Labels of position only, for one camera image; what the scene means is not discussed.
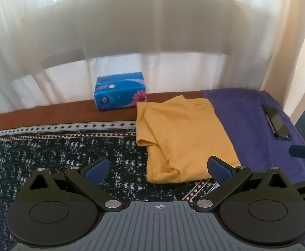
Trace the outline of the blue tissue pack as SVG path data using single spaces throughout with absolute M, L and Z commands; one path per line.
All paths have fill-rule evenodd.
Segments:
M 98 77 L 94 101 L 100 111 L 136 106 L 147 102 L 144 76 L 141 72 Z

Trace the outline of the black smartphone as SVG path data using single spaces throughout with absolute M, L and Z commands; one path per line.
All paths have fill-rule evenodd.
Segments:
M 279 115 L 278 110 L 268 105 L 262 105 L 262 109 L 270 124 L 273 135 L 278 139 L 291 141 L 289 130 Z

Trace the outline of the purple cloth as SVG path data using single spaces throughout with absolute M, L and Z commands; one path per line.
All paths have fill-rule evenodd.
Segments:
M 280 168 L 289 180 L 288 212 L 208 212 L 227 232 L 234 250 L 305 250 L 305 225 L 293 222 L 293 184 L 305 181 L 305 159 L 289 155 L 289 147 L 302 146 L 304 140 L 270 94 L 264 91 L 225 88 L 205 90 L 216 116 L 234 146 L 240 165 L 253 172 Z M 268 105 L 278 110 L 287 126 L 291 141 L 273 135 L 262 109 Z

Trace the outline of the white sheer curtain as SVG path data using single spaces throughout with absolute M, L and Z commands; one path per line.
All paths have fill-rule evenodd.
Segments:
M 88 100 L 98 76 L 149 93 L 252 88 L 305 109 L 305 0 L 0 0 L 0 113 Z

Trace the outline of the dark patterned rug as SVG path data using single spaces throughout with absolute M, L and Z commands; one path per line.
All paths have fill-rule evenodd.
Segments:
M 6 214 L 37 168 L 61 173 L 72 166 L 84 167 L 106 158 L 109 173 L 101 188 L 122 201 L 193 202 L 217 186 L 212 179 L 151 184 L 146 176 L 147 157 L 147 150 L 136 143 L 132 121 L 0 131 L 0 250 L 14 245 Z

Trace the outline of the yellow t-shirt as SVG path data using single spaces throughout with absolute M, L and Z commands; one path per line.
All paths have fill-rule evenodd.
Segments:
M 236 167 L 240 161 L 211 102 L 182 95 L 165 102 L 138 102 L 136 143 L 148 152 L 147 180 L 173 184 L 210 178 L 216 156 Z

